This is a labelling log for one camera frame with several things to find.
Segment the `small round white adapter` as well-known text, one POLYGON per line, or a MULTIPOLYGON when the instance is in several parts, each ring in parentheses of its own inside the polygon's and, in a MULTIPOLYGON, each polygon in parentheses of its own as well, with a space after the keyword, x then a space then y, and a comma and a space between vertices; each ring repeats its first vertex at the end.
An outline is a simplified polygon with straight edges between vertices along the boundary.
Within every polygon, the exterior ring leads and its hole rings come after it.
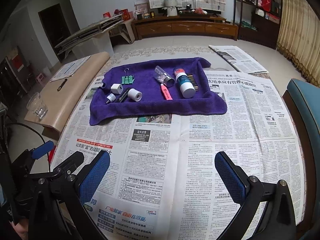
POLYGON ((107 100, 106 100, 106 104, 109 104, 109 103, 112 103, 116 100, 116 96, 113 94, 113 93, 110 93, 108 96, 107 96, 107 100))

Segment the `white cube charger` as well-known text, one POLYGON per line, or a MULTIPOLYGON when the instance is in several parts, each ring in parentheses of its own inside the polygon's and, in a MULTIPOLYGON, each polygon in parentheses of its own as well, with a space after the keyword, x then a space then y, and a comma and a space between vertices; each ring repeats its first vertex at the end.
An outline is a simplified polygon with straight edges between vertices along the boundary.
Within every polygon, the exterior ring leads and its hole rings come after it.
POLYGON ((114 83, 111 88, 111 93, 114 95, 120 95, 124 89, 123 89, 123 85, 121 83, 114 83))

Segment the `green binder clip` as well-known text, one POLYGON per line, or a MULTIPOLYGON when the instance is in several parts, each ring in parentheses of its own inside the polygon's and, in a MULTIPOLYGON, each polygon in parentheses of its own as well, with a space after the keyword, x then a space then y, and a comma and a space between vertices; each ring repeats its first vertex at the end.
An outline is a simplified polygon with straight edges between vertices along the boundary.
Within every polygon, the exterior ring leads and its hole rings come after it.
POLYGON ((124 69, 125 75, 121 77, 122 85, 131 85, 134 83, 135 77, 129 74, 129 68, 124 69))

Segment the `pink tube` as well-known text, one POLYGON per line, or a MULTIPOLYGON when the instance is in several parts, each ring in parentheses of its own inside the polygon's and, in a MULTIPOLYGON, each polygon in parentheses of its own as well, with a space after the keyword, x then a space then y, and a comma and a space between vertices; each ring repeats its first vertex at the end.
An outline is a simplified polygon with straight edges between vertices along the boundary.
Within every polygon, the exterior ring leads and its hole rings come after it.
POLYGON ((163 94, 163 96, 164 96, 164 98, 165 98, 166 100, 172 100, 172 97, 171 97, 171 95, 170 95, 170 93, 169 93, 169 90, 168 90, 167 87, 166 87, 164 84, 162 84, 162 83, 161 83, 161 91, 162 91, 162 94, 163 94))

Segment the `clear candy bottle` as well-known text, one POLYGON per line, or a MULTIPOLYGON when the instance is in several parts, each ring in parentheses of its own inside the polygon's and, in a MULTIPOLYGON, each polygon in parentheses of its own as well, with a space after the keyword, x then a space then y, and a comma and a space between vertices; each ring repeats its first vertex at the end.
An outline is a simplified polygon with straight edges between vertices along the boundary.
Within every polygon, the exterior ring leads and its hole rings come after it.
POLYGON ((165 85, 167 88, 172 87, 175 84, 175 80, 165 72, 160 66, 156 66, 154 70, 154 78, 160 83, 165 85))

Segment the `white blue labelled bottle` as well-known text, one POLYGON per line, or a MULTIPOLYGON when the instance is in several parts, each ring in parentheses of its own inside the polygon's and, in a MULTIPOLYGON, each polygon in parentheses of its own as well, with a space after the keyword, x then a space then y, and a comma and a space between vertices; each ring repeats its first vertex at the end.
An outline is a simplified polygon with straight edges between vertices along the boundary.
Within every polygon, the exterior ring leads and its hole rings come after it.
POLYGON ((174 74, 175 74, 176 82, 182 93, 182 96, 186 99, 192 98, 195 95, 196 90, 193 87, 184 69, 176 68, 174 69, 174 74))

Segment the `glass cup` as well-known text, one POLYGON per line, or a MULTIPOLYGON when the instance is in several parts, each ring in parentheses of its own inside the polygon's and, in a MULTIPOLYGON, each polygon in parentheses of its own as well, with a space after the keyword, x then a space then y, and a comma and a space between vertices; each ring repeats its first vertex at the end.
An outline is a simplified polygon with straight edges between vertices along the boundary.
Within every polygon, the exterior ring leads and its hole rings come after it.
POLYGON ((31 111, 40 120, 42 120, 48 112, 48 107, 41 98, 39 92, 36 92, 27 103, 27 110, 31 111))

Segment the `beige bench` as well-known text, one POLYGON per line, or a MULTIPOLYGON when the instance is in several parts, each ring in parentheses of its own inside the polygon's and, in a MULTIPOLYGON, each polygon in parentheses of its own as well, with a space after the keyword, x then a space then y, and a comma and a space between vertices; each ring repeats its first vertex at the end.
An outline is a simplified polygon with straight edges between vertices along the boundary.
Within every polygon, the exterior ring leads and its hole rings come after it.
POLYGON ((47 114, 40 120, 31 111, 28 111, 24 118, 25 121, 61 133, 82 94, 109 59, 110 55, 105 51, 91 55, 86 63, 67 78, 67 82, 59 92, 57 89, 63 80, 47 83, 40 92, 42 100, 48 107, 47 114))

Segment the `paper sheet on bench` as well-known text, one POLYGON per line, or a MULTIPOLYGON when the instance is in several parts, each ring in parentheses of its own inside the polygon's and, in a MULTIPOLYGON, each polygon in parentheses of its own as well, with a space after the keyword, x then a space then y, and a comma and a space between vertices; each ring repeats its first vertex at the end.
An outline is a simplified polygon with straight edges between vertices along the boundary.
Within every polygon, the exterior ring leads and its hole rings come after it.
POLYGON ((90 56, 83 57, 81 59, 69 62, 64 64, 56 74, 50 79, 50 82, 54 82, 57 80, 66 79, 71 77, 86 61, 90 58, 90 56))

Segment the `purple towel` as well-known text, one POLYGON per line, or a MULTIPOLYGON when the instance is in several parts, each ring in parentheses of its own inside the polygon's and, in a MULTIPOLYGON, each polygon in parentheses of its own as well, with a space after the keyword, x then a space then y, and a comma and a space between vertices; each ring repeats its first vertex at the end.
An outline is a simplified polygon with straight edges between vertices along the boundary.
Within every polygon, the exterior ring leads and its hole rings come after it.
POLYGON ((106 119, 133 118, 137 116, 177 114, 177 115, 220 115, 227 112, 225 101, 210 90, 204 69, 210 63, 201 58, 152 60, 114 67, 105 73, 103 85, 99 87, 90 104, 91 126, 106 119), (197 85, 195 95, 186 99, 183 97, 179 85, 169 88, 172 100, 166 100, 160 88, 160 83, 154 78, 156 66, 162 67, 169 75, 174 75, 176 68, 182 68, 191 74, 197 85), (142 99, 135 102, 126 99, 123 102, 107 102, 111 94, 111 86, 121 81, 124 70, 128 69, 134 75, 134 82, 129 87, 142 93, 142 99))

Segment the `folded grey rack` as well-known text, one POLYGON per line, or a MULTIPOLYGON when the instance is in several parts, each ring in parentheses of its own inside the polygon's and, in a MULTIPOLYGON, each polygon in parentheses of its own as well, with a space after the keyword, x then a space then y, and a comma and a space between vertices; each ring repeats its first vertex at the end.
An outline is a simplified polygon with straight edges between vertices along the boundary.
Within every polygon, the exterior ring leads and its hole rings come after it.
POLYGON ((105 18, 102 21, 92 23, 58 43, 55 46, 55 49, 57 49, 57 54, 60 55, 65 51, 70 51, 82 42, 85 42, 90 38, 96 37, 102 33, 108 32, 123 22, 124 20, 122 19, 122 16, 116 15, 111 18, 105 18))

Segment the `folded newspaper far right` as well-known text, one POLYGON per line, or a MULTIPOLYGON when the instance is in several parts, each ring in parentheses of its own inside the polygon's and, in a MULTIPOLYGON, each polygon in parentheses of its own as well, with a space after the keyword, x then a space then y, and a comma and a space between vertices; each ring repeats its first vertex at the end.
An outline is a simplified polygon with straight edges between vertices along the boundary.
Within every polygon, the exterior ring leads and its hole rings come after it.
POLYGON ((268 70, 258 61, 237 46, 209 45, 208 47, 239 72, 246 74, 268 73, 268 70))

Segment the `white jar on cabinet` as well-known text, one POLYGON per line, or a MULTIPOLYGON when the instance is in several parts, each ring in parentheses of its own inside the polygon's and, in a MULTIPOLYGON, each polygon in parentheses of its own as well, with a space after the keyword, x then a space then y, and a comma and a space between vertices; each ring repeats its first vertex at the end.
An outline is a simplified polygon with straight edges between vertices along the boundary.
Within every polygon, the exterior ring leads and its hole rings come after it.
POLYGON ((168 17, 174 17, 178 15, 177 8, 180 7, 181 0, 164 0, 165 10, 168 17))

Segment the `wooden tv cabinet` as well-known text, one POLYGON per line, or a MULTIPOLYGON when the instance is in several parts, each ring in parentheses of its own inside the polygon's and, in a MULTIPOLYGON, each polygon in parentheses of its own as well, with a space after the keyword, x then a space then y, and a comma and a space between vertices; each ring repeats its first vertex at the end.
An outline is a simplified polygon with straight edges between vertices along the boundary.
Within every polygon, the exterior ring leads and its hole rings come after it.
POLYGON ((221 16, 185 14, 156 16, 134 20, 131 27, 135 39, 150 37, 200 35, 238 39, 238 26, 227 23, 221 16))

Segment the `dark shelf unit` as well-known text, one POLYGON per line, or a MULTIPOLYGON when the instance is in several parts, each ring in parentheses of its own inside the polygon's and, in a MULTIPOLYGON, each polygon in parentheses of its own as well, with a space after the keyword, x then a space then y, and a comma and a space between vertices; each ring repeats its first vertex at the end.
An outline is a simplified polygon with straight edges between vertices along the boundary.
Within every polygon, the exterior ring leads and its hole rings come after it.
POLYGON ((238 39, 276 49, 283 0, 234 0, 238 39))

